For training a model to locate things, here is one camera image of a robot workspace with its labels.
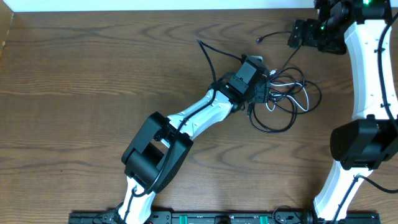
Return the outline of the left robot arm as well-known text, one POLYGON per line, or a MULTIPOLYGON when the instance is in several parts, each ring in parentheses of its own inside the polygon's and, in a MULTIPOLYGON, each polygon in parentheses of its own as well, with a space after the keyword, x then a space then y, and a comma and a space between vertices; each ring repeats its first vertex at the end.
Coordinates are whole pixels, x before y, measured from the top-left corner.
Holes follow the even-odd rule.
POLYGON ((127 191, 116 212, 118 223, 145 223, 155 195, 175 177, 194 139, 250 102, 257 82, 268 74, 261 56, 247 56, 237 72, 222 76, 187 109, 168 116, 152 113, 121 157, 127 191))

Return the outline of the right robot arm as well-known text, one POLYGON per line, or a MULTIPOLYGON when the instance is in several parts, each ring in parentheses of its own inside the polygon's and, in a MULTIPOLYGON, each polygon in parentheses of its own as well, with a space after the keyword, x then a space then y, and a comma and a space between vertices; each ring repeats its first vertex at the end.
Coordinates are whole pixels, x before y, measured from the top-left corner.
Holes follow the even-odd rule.
POLYGON ((397 153, 397 95, 390 34, 397 14, 389 0, 316 0, 317 19, 297 20, 288 45, 348 54, 354 106, 350 123, 333 130, 333 165, 302 223, 370 223, 347 210, 360 185, 397 153))

